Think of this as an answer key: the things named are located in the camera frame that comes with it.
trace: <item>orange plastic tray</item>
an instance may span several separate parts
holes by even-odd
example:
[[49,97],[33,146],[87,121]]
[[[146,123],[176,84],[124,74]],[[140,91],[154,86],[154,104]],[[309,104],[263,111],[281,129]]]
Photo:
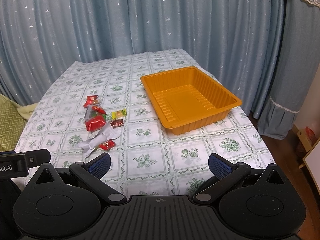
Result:
[[197,67],[141,78],[162,125],[179,135],[224,119],[241,100]]

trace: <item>curtain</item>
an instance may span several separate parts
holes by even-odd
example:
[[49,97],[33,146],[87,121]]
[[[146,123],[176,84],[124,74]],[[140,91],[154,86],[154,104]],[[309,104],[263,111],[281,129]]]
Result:
[[259,115],[283,12],[283,0],[0,0],[0,89],[29,104],[76,60],[182,48]]
[[286,137],[307,96],[320,62],[319,0],[287,0],[284,34],[274,82],[258,131]]

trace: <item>candy pile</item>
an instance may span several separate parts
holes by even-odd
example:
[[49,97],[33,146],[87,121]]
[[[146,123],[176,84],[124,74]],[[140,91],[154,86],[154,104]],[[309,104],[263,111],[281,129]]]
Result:
[[111,121],[107,120],[107,113],[100,107],[98,95],[87,96],[87,101],[84,107],[87,108],[84,121],[88,132],[100,130],[99,133],[84,142],[78,144],[83,149],[84,157],[88,157],[93,151],[101,148],[105,151],[111,149],[116,144],[112,139],[118,138],[120,135],[113,129],[124,125],[123,119],[127,115],[127,110],[122,109],[116,112],[111,112]]

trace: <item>tablecloth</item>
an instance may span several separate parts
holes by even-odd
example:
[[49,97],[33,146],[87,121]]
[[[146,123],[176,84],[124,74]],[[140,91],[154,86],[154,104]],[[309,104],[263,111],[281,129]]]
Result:
[[[127,108],[121,136],[109,151],[111,169],[102,181],[130,195],[191,194],[213,174],[208,156],[216,152],[232,163],[245,162],[265,168],[274,160],[260,135],[240,107],[219,122],[179,136],[165,130],[146,95],[140,77],[198,63],[182,49],[145,52],[92,63],[74,62],[48,89],[28,121],[16,152],[46,148],[55,167],[88,162],[78,142],[92,138],[87,132],[83,108],[87,95],[99,95],[108,113]],[[29,176],[14,179],[24,187]]]

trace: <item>tray rim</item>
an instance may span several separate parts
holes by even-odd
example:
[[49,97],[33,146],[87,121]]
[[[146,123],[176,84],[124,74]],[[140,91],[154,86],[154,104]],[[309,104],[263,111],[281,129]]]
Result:
[[[222,87],[223,89],[225,89],[235,100],[236,102],[233,103],[233,104],[230,104],[228,106],[224,106],[224,107],[221,107],[221,108],[218,108],[219,111],[215,114],[208,114],[206,116],[202,116],[202,117],[195,117],[193,118],[192,120],[189,119],[187,121],[184,121],[184,120],[180,120],[179,121],[179,124],[178,125],[170,125],[169,122],[167,121],[167,118],[165,117],[165,115],[163,114],[163,112],[159,109],[159,106],[158,106],[158,103],[156,101],[156,98],[155,96],[153,95],[152,91],[150,90],[150,88],[148,87],[145,79],[148,78],[148,77],[151,77],[151,76],[155,76],[155,75],[159,75],[159,74],[162,74],[162,73],[168,73],[168,72],[173,72],[173,71],[176,71],[176,70],[182,70],[182,69],[195,69],[196,71],[200,72],[201,75],[206,75],[208,76],[210,79],[212,79],[215,83],[217,83],[218,86]],[[222,86],[219,82],[215,81],[212,77],[210,77],[209,75],[207,75],[205,72],[203,72],[201,69],[199,69],[198,67],[196,66],[187,66],[187,67],[182,67],[182,68],[175,68],[175,69],[170,69],[170,70],[166,70],[166,71],[162,71],[162,72],[157,72],[157,73],[152,73],[152,74],[148,74],[148,75],[145,75],[145,76],[142,76],[140,77],[140,80],[143,84],[143,87],[144,89],[146,90],[147,92],[147,95],[151,101],[151,104],[154,108],[154,110],[156,111],[156,114],[158,115],[159,119],[160,119],[160,122],[161,124],[167,128],[167,129],[175,129],[175,128],[178,128],[178,127],[182,127],[184,125],[188,125],[190,123],[193,123],[193,122],[196,122],[196,121],[200,121],[200,120],[203,120],[205,118],[208,118],[210,116],[213,116],[213,115],[216,115],[216,114],[219,114],[219,113],[222,113],[224,111],[228,111],[228,110],[231,110],[232,108],[234,107],[237,107],[237,106],[240,106],[242,104],[242,101],[241,99],[239,99],[236,95],[234,95],[232,92],[230,92],[227,88],[225,88],[224,86]]]

